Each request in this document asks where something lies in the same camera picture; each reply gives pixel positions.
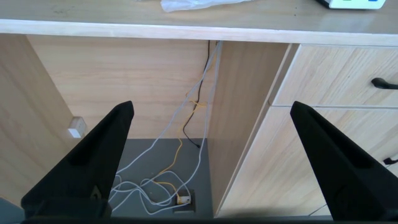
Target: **white device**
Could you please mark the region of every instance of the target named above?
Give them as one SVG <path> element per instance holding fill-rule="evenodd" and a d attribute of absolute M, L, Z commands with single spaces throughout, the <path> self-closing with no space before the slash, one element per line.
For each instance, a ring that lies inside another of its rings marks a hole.
<path fill-rule="evenodd" d="M 69 125 L 68 131 L 73 138 L 82 138 L 86 131 L 86 123 L 82 117 L 74 117 Z"/>
<path fill-rule="evenodd" d="M 380 9 L 386 0 L 317 0 L 330 9 Z"/>

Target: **drawer handle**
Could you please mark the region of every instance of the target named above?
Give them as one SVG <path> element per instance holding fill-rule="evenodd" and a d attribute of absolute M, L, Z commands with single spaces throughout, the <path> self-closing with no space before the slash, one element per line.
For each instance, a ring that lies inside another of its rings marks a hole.
<path fill-rule="evenodd" d="M 398 90 L 398 85 L 390 84 L 382 78 L 374 78 L 372 83 L 376 88 L 381 88 L 384 90 Z"/>

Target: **drawer front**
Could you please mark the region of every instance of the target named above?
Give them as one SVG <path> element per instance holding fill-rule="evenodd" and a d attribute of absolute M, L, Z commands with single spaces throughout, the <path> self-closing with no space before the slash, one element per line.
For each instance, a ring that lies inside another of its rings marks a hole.
<path fill-rule="evenodd" d="M 398 48 L 302 45 L 273 105 L 398 106 L 398 90 L 376 88 L 371 80 L 398 84 Z"/>
<path fill-rule="evenodd" d="M 270 107 L 220 216 L 309 215 L 324 206 L 289 111 Z M 398 110 L 317 111 L 378 161 L 398 153 Z"/>

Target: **wooden desk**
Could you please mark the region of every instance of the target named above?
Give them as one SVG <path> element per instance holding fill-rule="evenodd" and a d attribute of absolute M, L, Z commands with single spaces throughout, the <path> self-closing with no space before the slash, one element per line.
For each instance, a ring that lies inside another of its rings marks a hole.
<path fill-rule="evenodd" d="M 267 0 L 166 13 L 158 1 L 4 0 L 0 8 L 1 195 L 21 197 L 116 104 L 136 109 L 130 138 L 156 138 L 196 83 L 207 40 L 224 42 L 208 147 L 213 208 L 309 215 L 324 206 L 288 111 L 316 107 L 376 159 L 398 153 L 398 2 L 378 11 Z M 201 92 L 207 98 L 215 67 Z M 192 110 L 187 105 L 164 138 Z M 204 111 L 188 135 L 200 138 Z"/>

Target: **wall outlet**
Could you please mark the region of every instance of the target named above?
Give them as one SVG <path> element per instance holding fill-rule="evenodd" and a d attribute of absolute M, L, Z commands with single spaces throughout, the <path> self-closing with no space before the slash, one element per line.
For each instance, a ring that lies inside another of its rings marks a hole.
<path fill-rule="evenodd" d="M 82 117 L 74 117 L 69 125 L 68 131 L 74 138 L 82 138 L 87 125 Z"/>
<path fill-rule="evenodd" d="M 191 193 L 191 197 L 187 190 L 180 190 L 178 194 L 180 196 L 180 202 L 177 199 L 177 196 L 174 197 L 174 205 L 181 205 L 181 202 L 186 203 L 187 205 L 182 207 L 173 208 L 173 213 L 195 213 L 196 212 L 196 200 L 195 200 L 195 192 L 193 190 L 189 190 Z"/>

